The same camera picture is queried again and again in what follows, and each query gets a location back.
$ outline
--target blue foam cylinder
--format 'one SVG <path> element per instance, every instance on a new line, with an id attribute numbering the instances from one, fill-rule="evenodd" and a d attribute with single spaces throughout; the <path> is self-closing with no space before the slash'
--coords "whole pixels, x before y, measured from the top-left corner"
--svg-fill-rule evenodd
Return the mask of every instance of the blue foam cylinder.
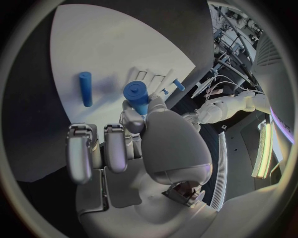
<path id="1" fill-rule="evenodd" d="M 123 95 L 140 115 L 147 114 L 149 98 L 147 87 L 143 82 L 130 82 L 125 86 Z"/>
<path id="2" fill-rule="evenodd" d="M 82 93 L 82 99 L 85 107 L 91 107 L 92 102 L 92 84 L 91 73 L 82 72 L 79 74 L 79 84 Z"/>
<path id="3" fill-rule="evenodd" d="M 178 79 L 175 79 L 173 83 L 177 86 L 177 88 L 180 91 L 184 91 L 185 90 L 185 87 L 178 81 Z"/>

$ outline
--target blue cylinder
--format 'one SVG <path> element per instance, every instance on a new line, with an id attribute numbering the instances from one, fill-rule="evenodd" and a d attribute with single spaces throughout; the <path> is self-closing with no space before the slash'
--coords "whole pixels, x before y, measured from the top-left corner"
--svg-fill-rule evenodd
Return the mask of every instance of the blue cylinder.
<path id="1" fill-rule="evenodd" d="M 91 107 L 92 102 L 92 84 L 91 73 L 82 72 L 79 74 L 79 84 L 82 93 L 82 99 L 85 107 Z"/>
<path id="2" fill-rule="evenodd" d="M 125 86 L 123 95 L 140 115 L 147 114 L 149 98 L 147 87 L 143 82 L 130 82 Z"/>
<path id="3" fill-rule="evenodd" d="M 173 83 L 177 86 L 177 88 L 180 91 L 184 91 L 185 90 L 185 87 L 178 81 L 178 79 L 175 79 Z"/>

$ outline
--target blue object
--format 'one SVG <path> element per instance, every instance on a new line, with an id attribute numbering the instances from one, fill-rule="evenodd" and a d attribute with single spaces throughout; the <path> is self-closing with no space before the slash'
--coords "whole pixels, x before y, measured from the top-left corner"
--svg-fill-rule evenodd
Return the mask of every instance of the blue object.
<path id="1" fill-rule="evenodd" d="M 149 98 L 147 87 L 143 82 L 130 82 L 125 86 L 123 95 L 140 115 L 147 114 Z"/>
<path id="2" fill-rule="evenodd" d="M 93 102 L 92 102 L 92 84 L 91 84 L 90 72 L 82 72 L 79 74 L 79 85 L 81 87 L 84 106 L 91 107 Z"/>
<path id="3" fill-rule="evenodd" d="M 184 91 L 185 90 L 185 87 L 178 81 L 178 79 L 175 79 L 173 83 L 177 86 L 177 88 L 180 91 Z"/>
<path id="4" fill-rule="evenodd" d="M 169 94 L 169 92 L 168 92 L 168 91 L 166 91 L 166 89 L 165 89 L 165 88 L 164 88 L 162 91 L 164 92 L 164 94 L 165 94 L 165 95 L 168 95 L 168 94 Z"/>

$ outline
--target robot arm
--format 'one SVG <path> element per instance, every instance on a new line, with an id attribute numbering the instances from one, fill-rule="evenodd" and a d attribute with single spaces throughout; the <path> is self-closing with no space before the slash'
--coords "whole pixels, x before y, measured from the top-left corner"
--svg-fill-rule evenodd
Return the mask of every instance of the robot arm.
<path id="1" fill-rule="evenodd" d="M 236 97 L 220 97 L 206 101 L 194 113 L 186 113 L 183 117 L 189 121 L 197 131 L 200 124 L 216 123 L 229 119 L 238 111 L 253 112 L 259 110 L 270 114 L 270 105 L 264 94 L 243 91 Z"/>

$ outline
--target purple light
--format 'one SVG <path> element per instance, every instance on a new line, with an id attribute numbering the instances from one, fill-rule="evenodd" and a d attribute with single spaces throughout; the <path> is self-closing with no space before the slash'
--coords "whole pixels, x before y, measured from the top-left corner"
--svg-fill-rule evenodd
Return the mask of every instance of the purple light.
<path id="1" fill-rule="evenodd" d="M 281 124 L 280 120 L 278 119 L 278 117 L 275 115 L 275 113 L 272 111 L 272 108 L 270 108 L 270 112 L 271 112 L 271 116 L 275 122 L 275 124 L 278 126 L 278 128 L 282 131 L 282 133 L 286 136 L 286 138 L 292 143 L 294 144 L 294 137 L 293 135 L 290 134 L 289 131 L 287 131 L 284 126 Z"/>

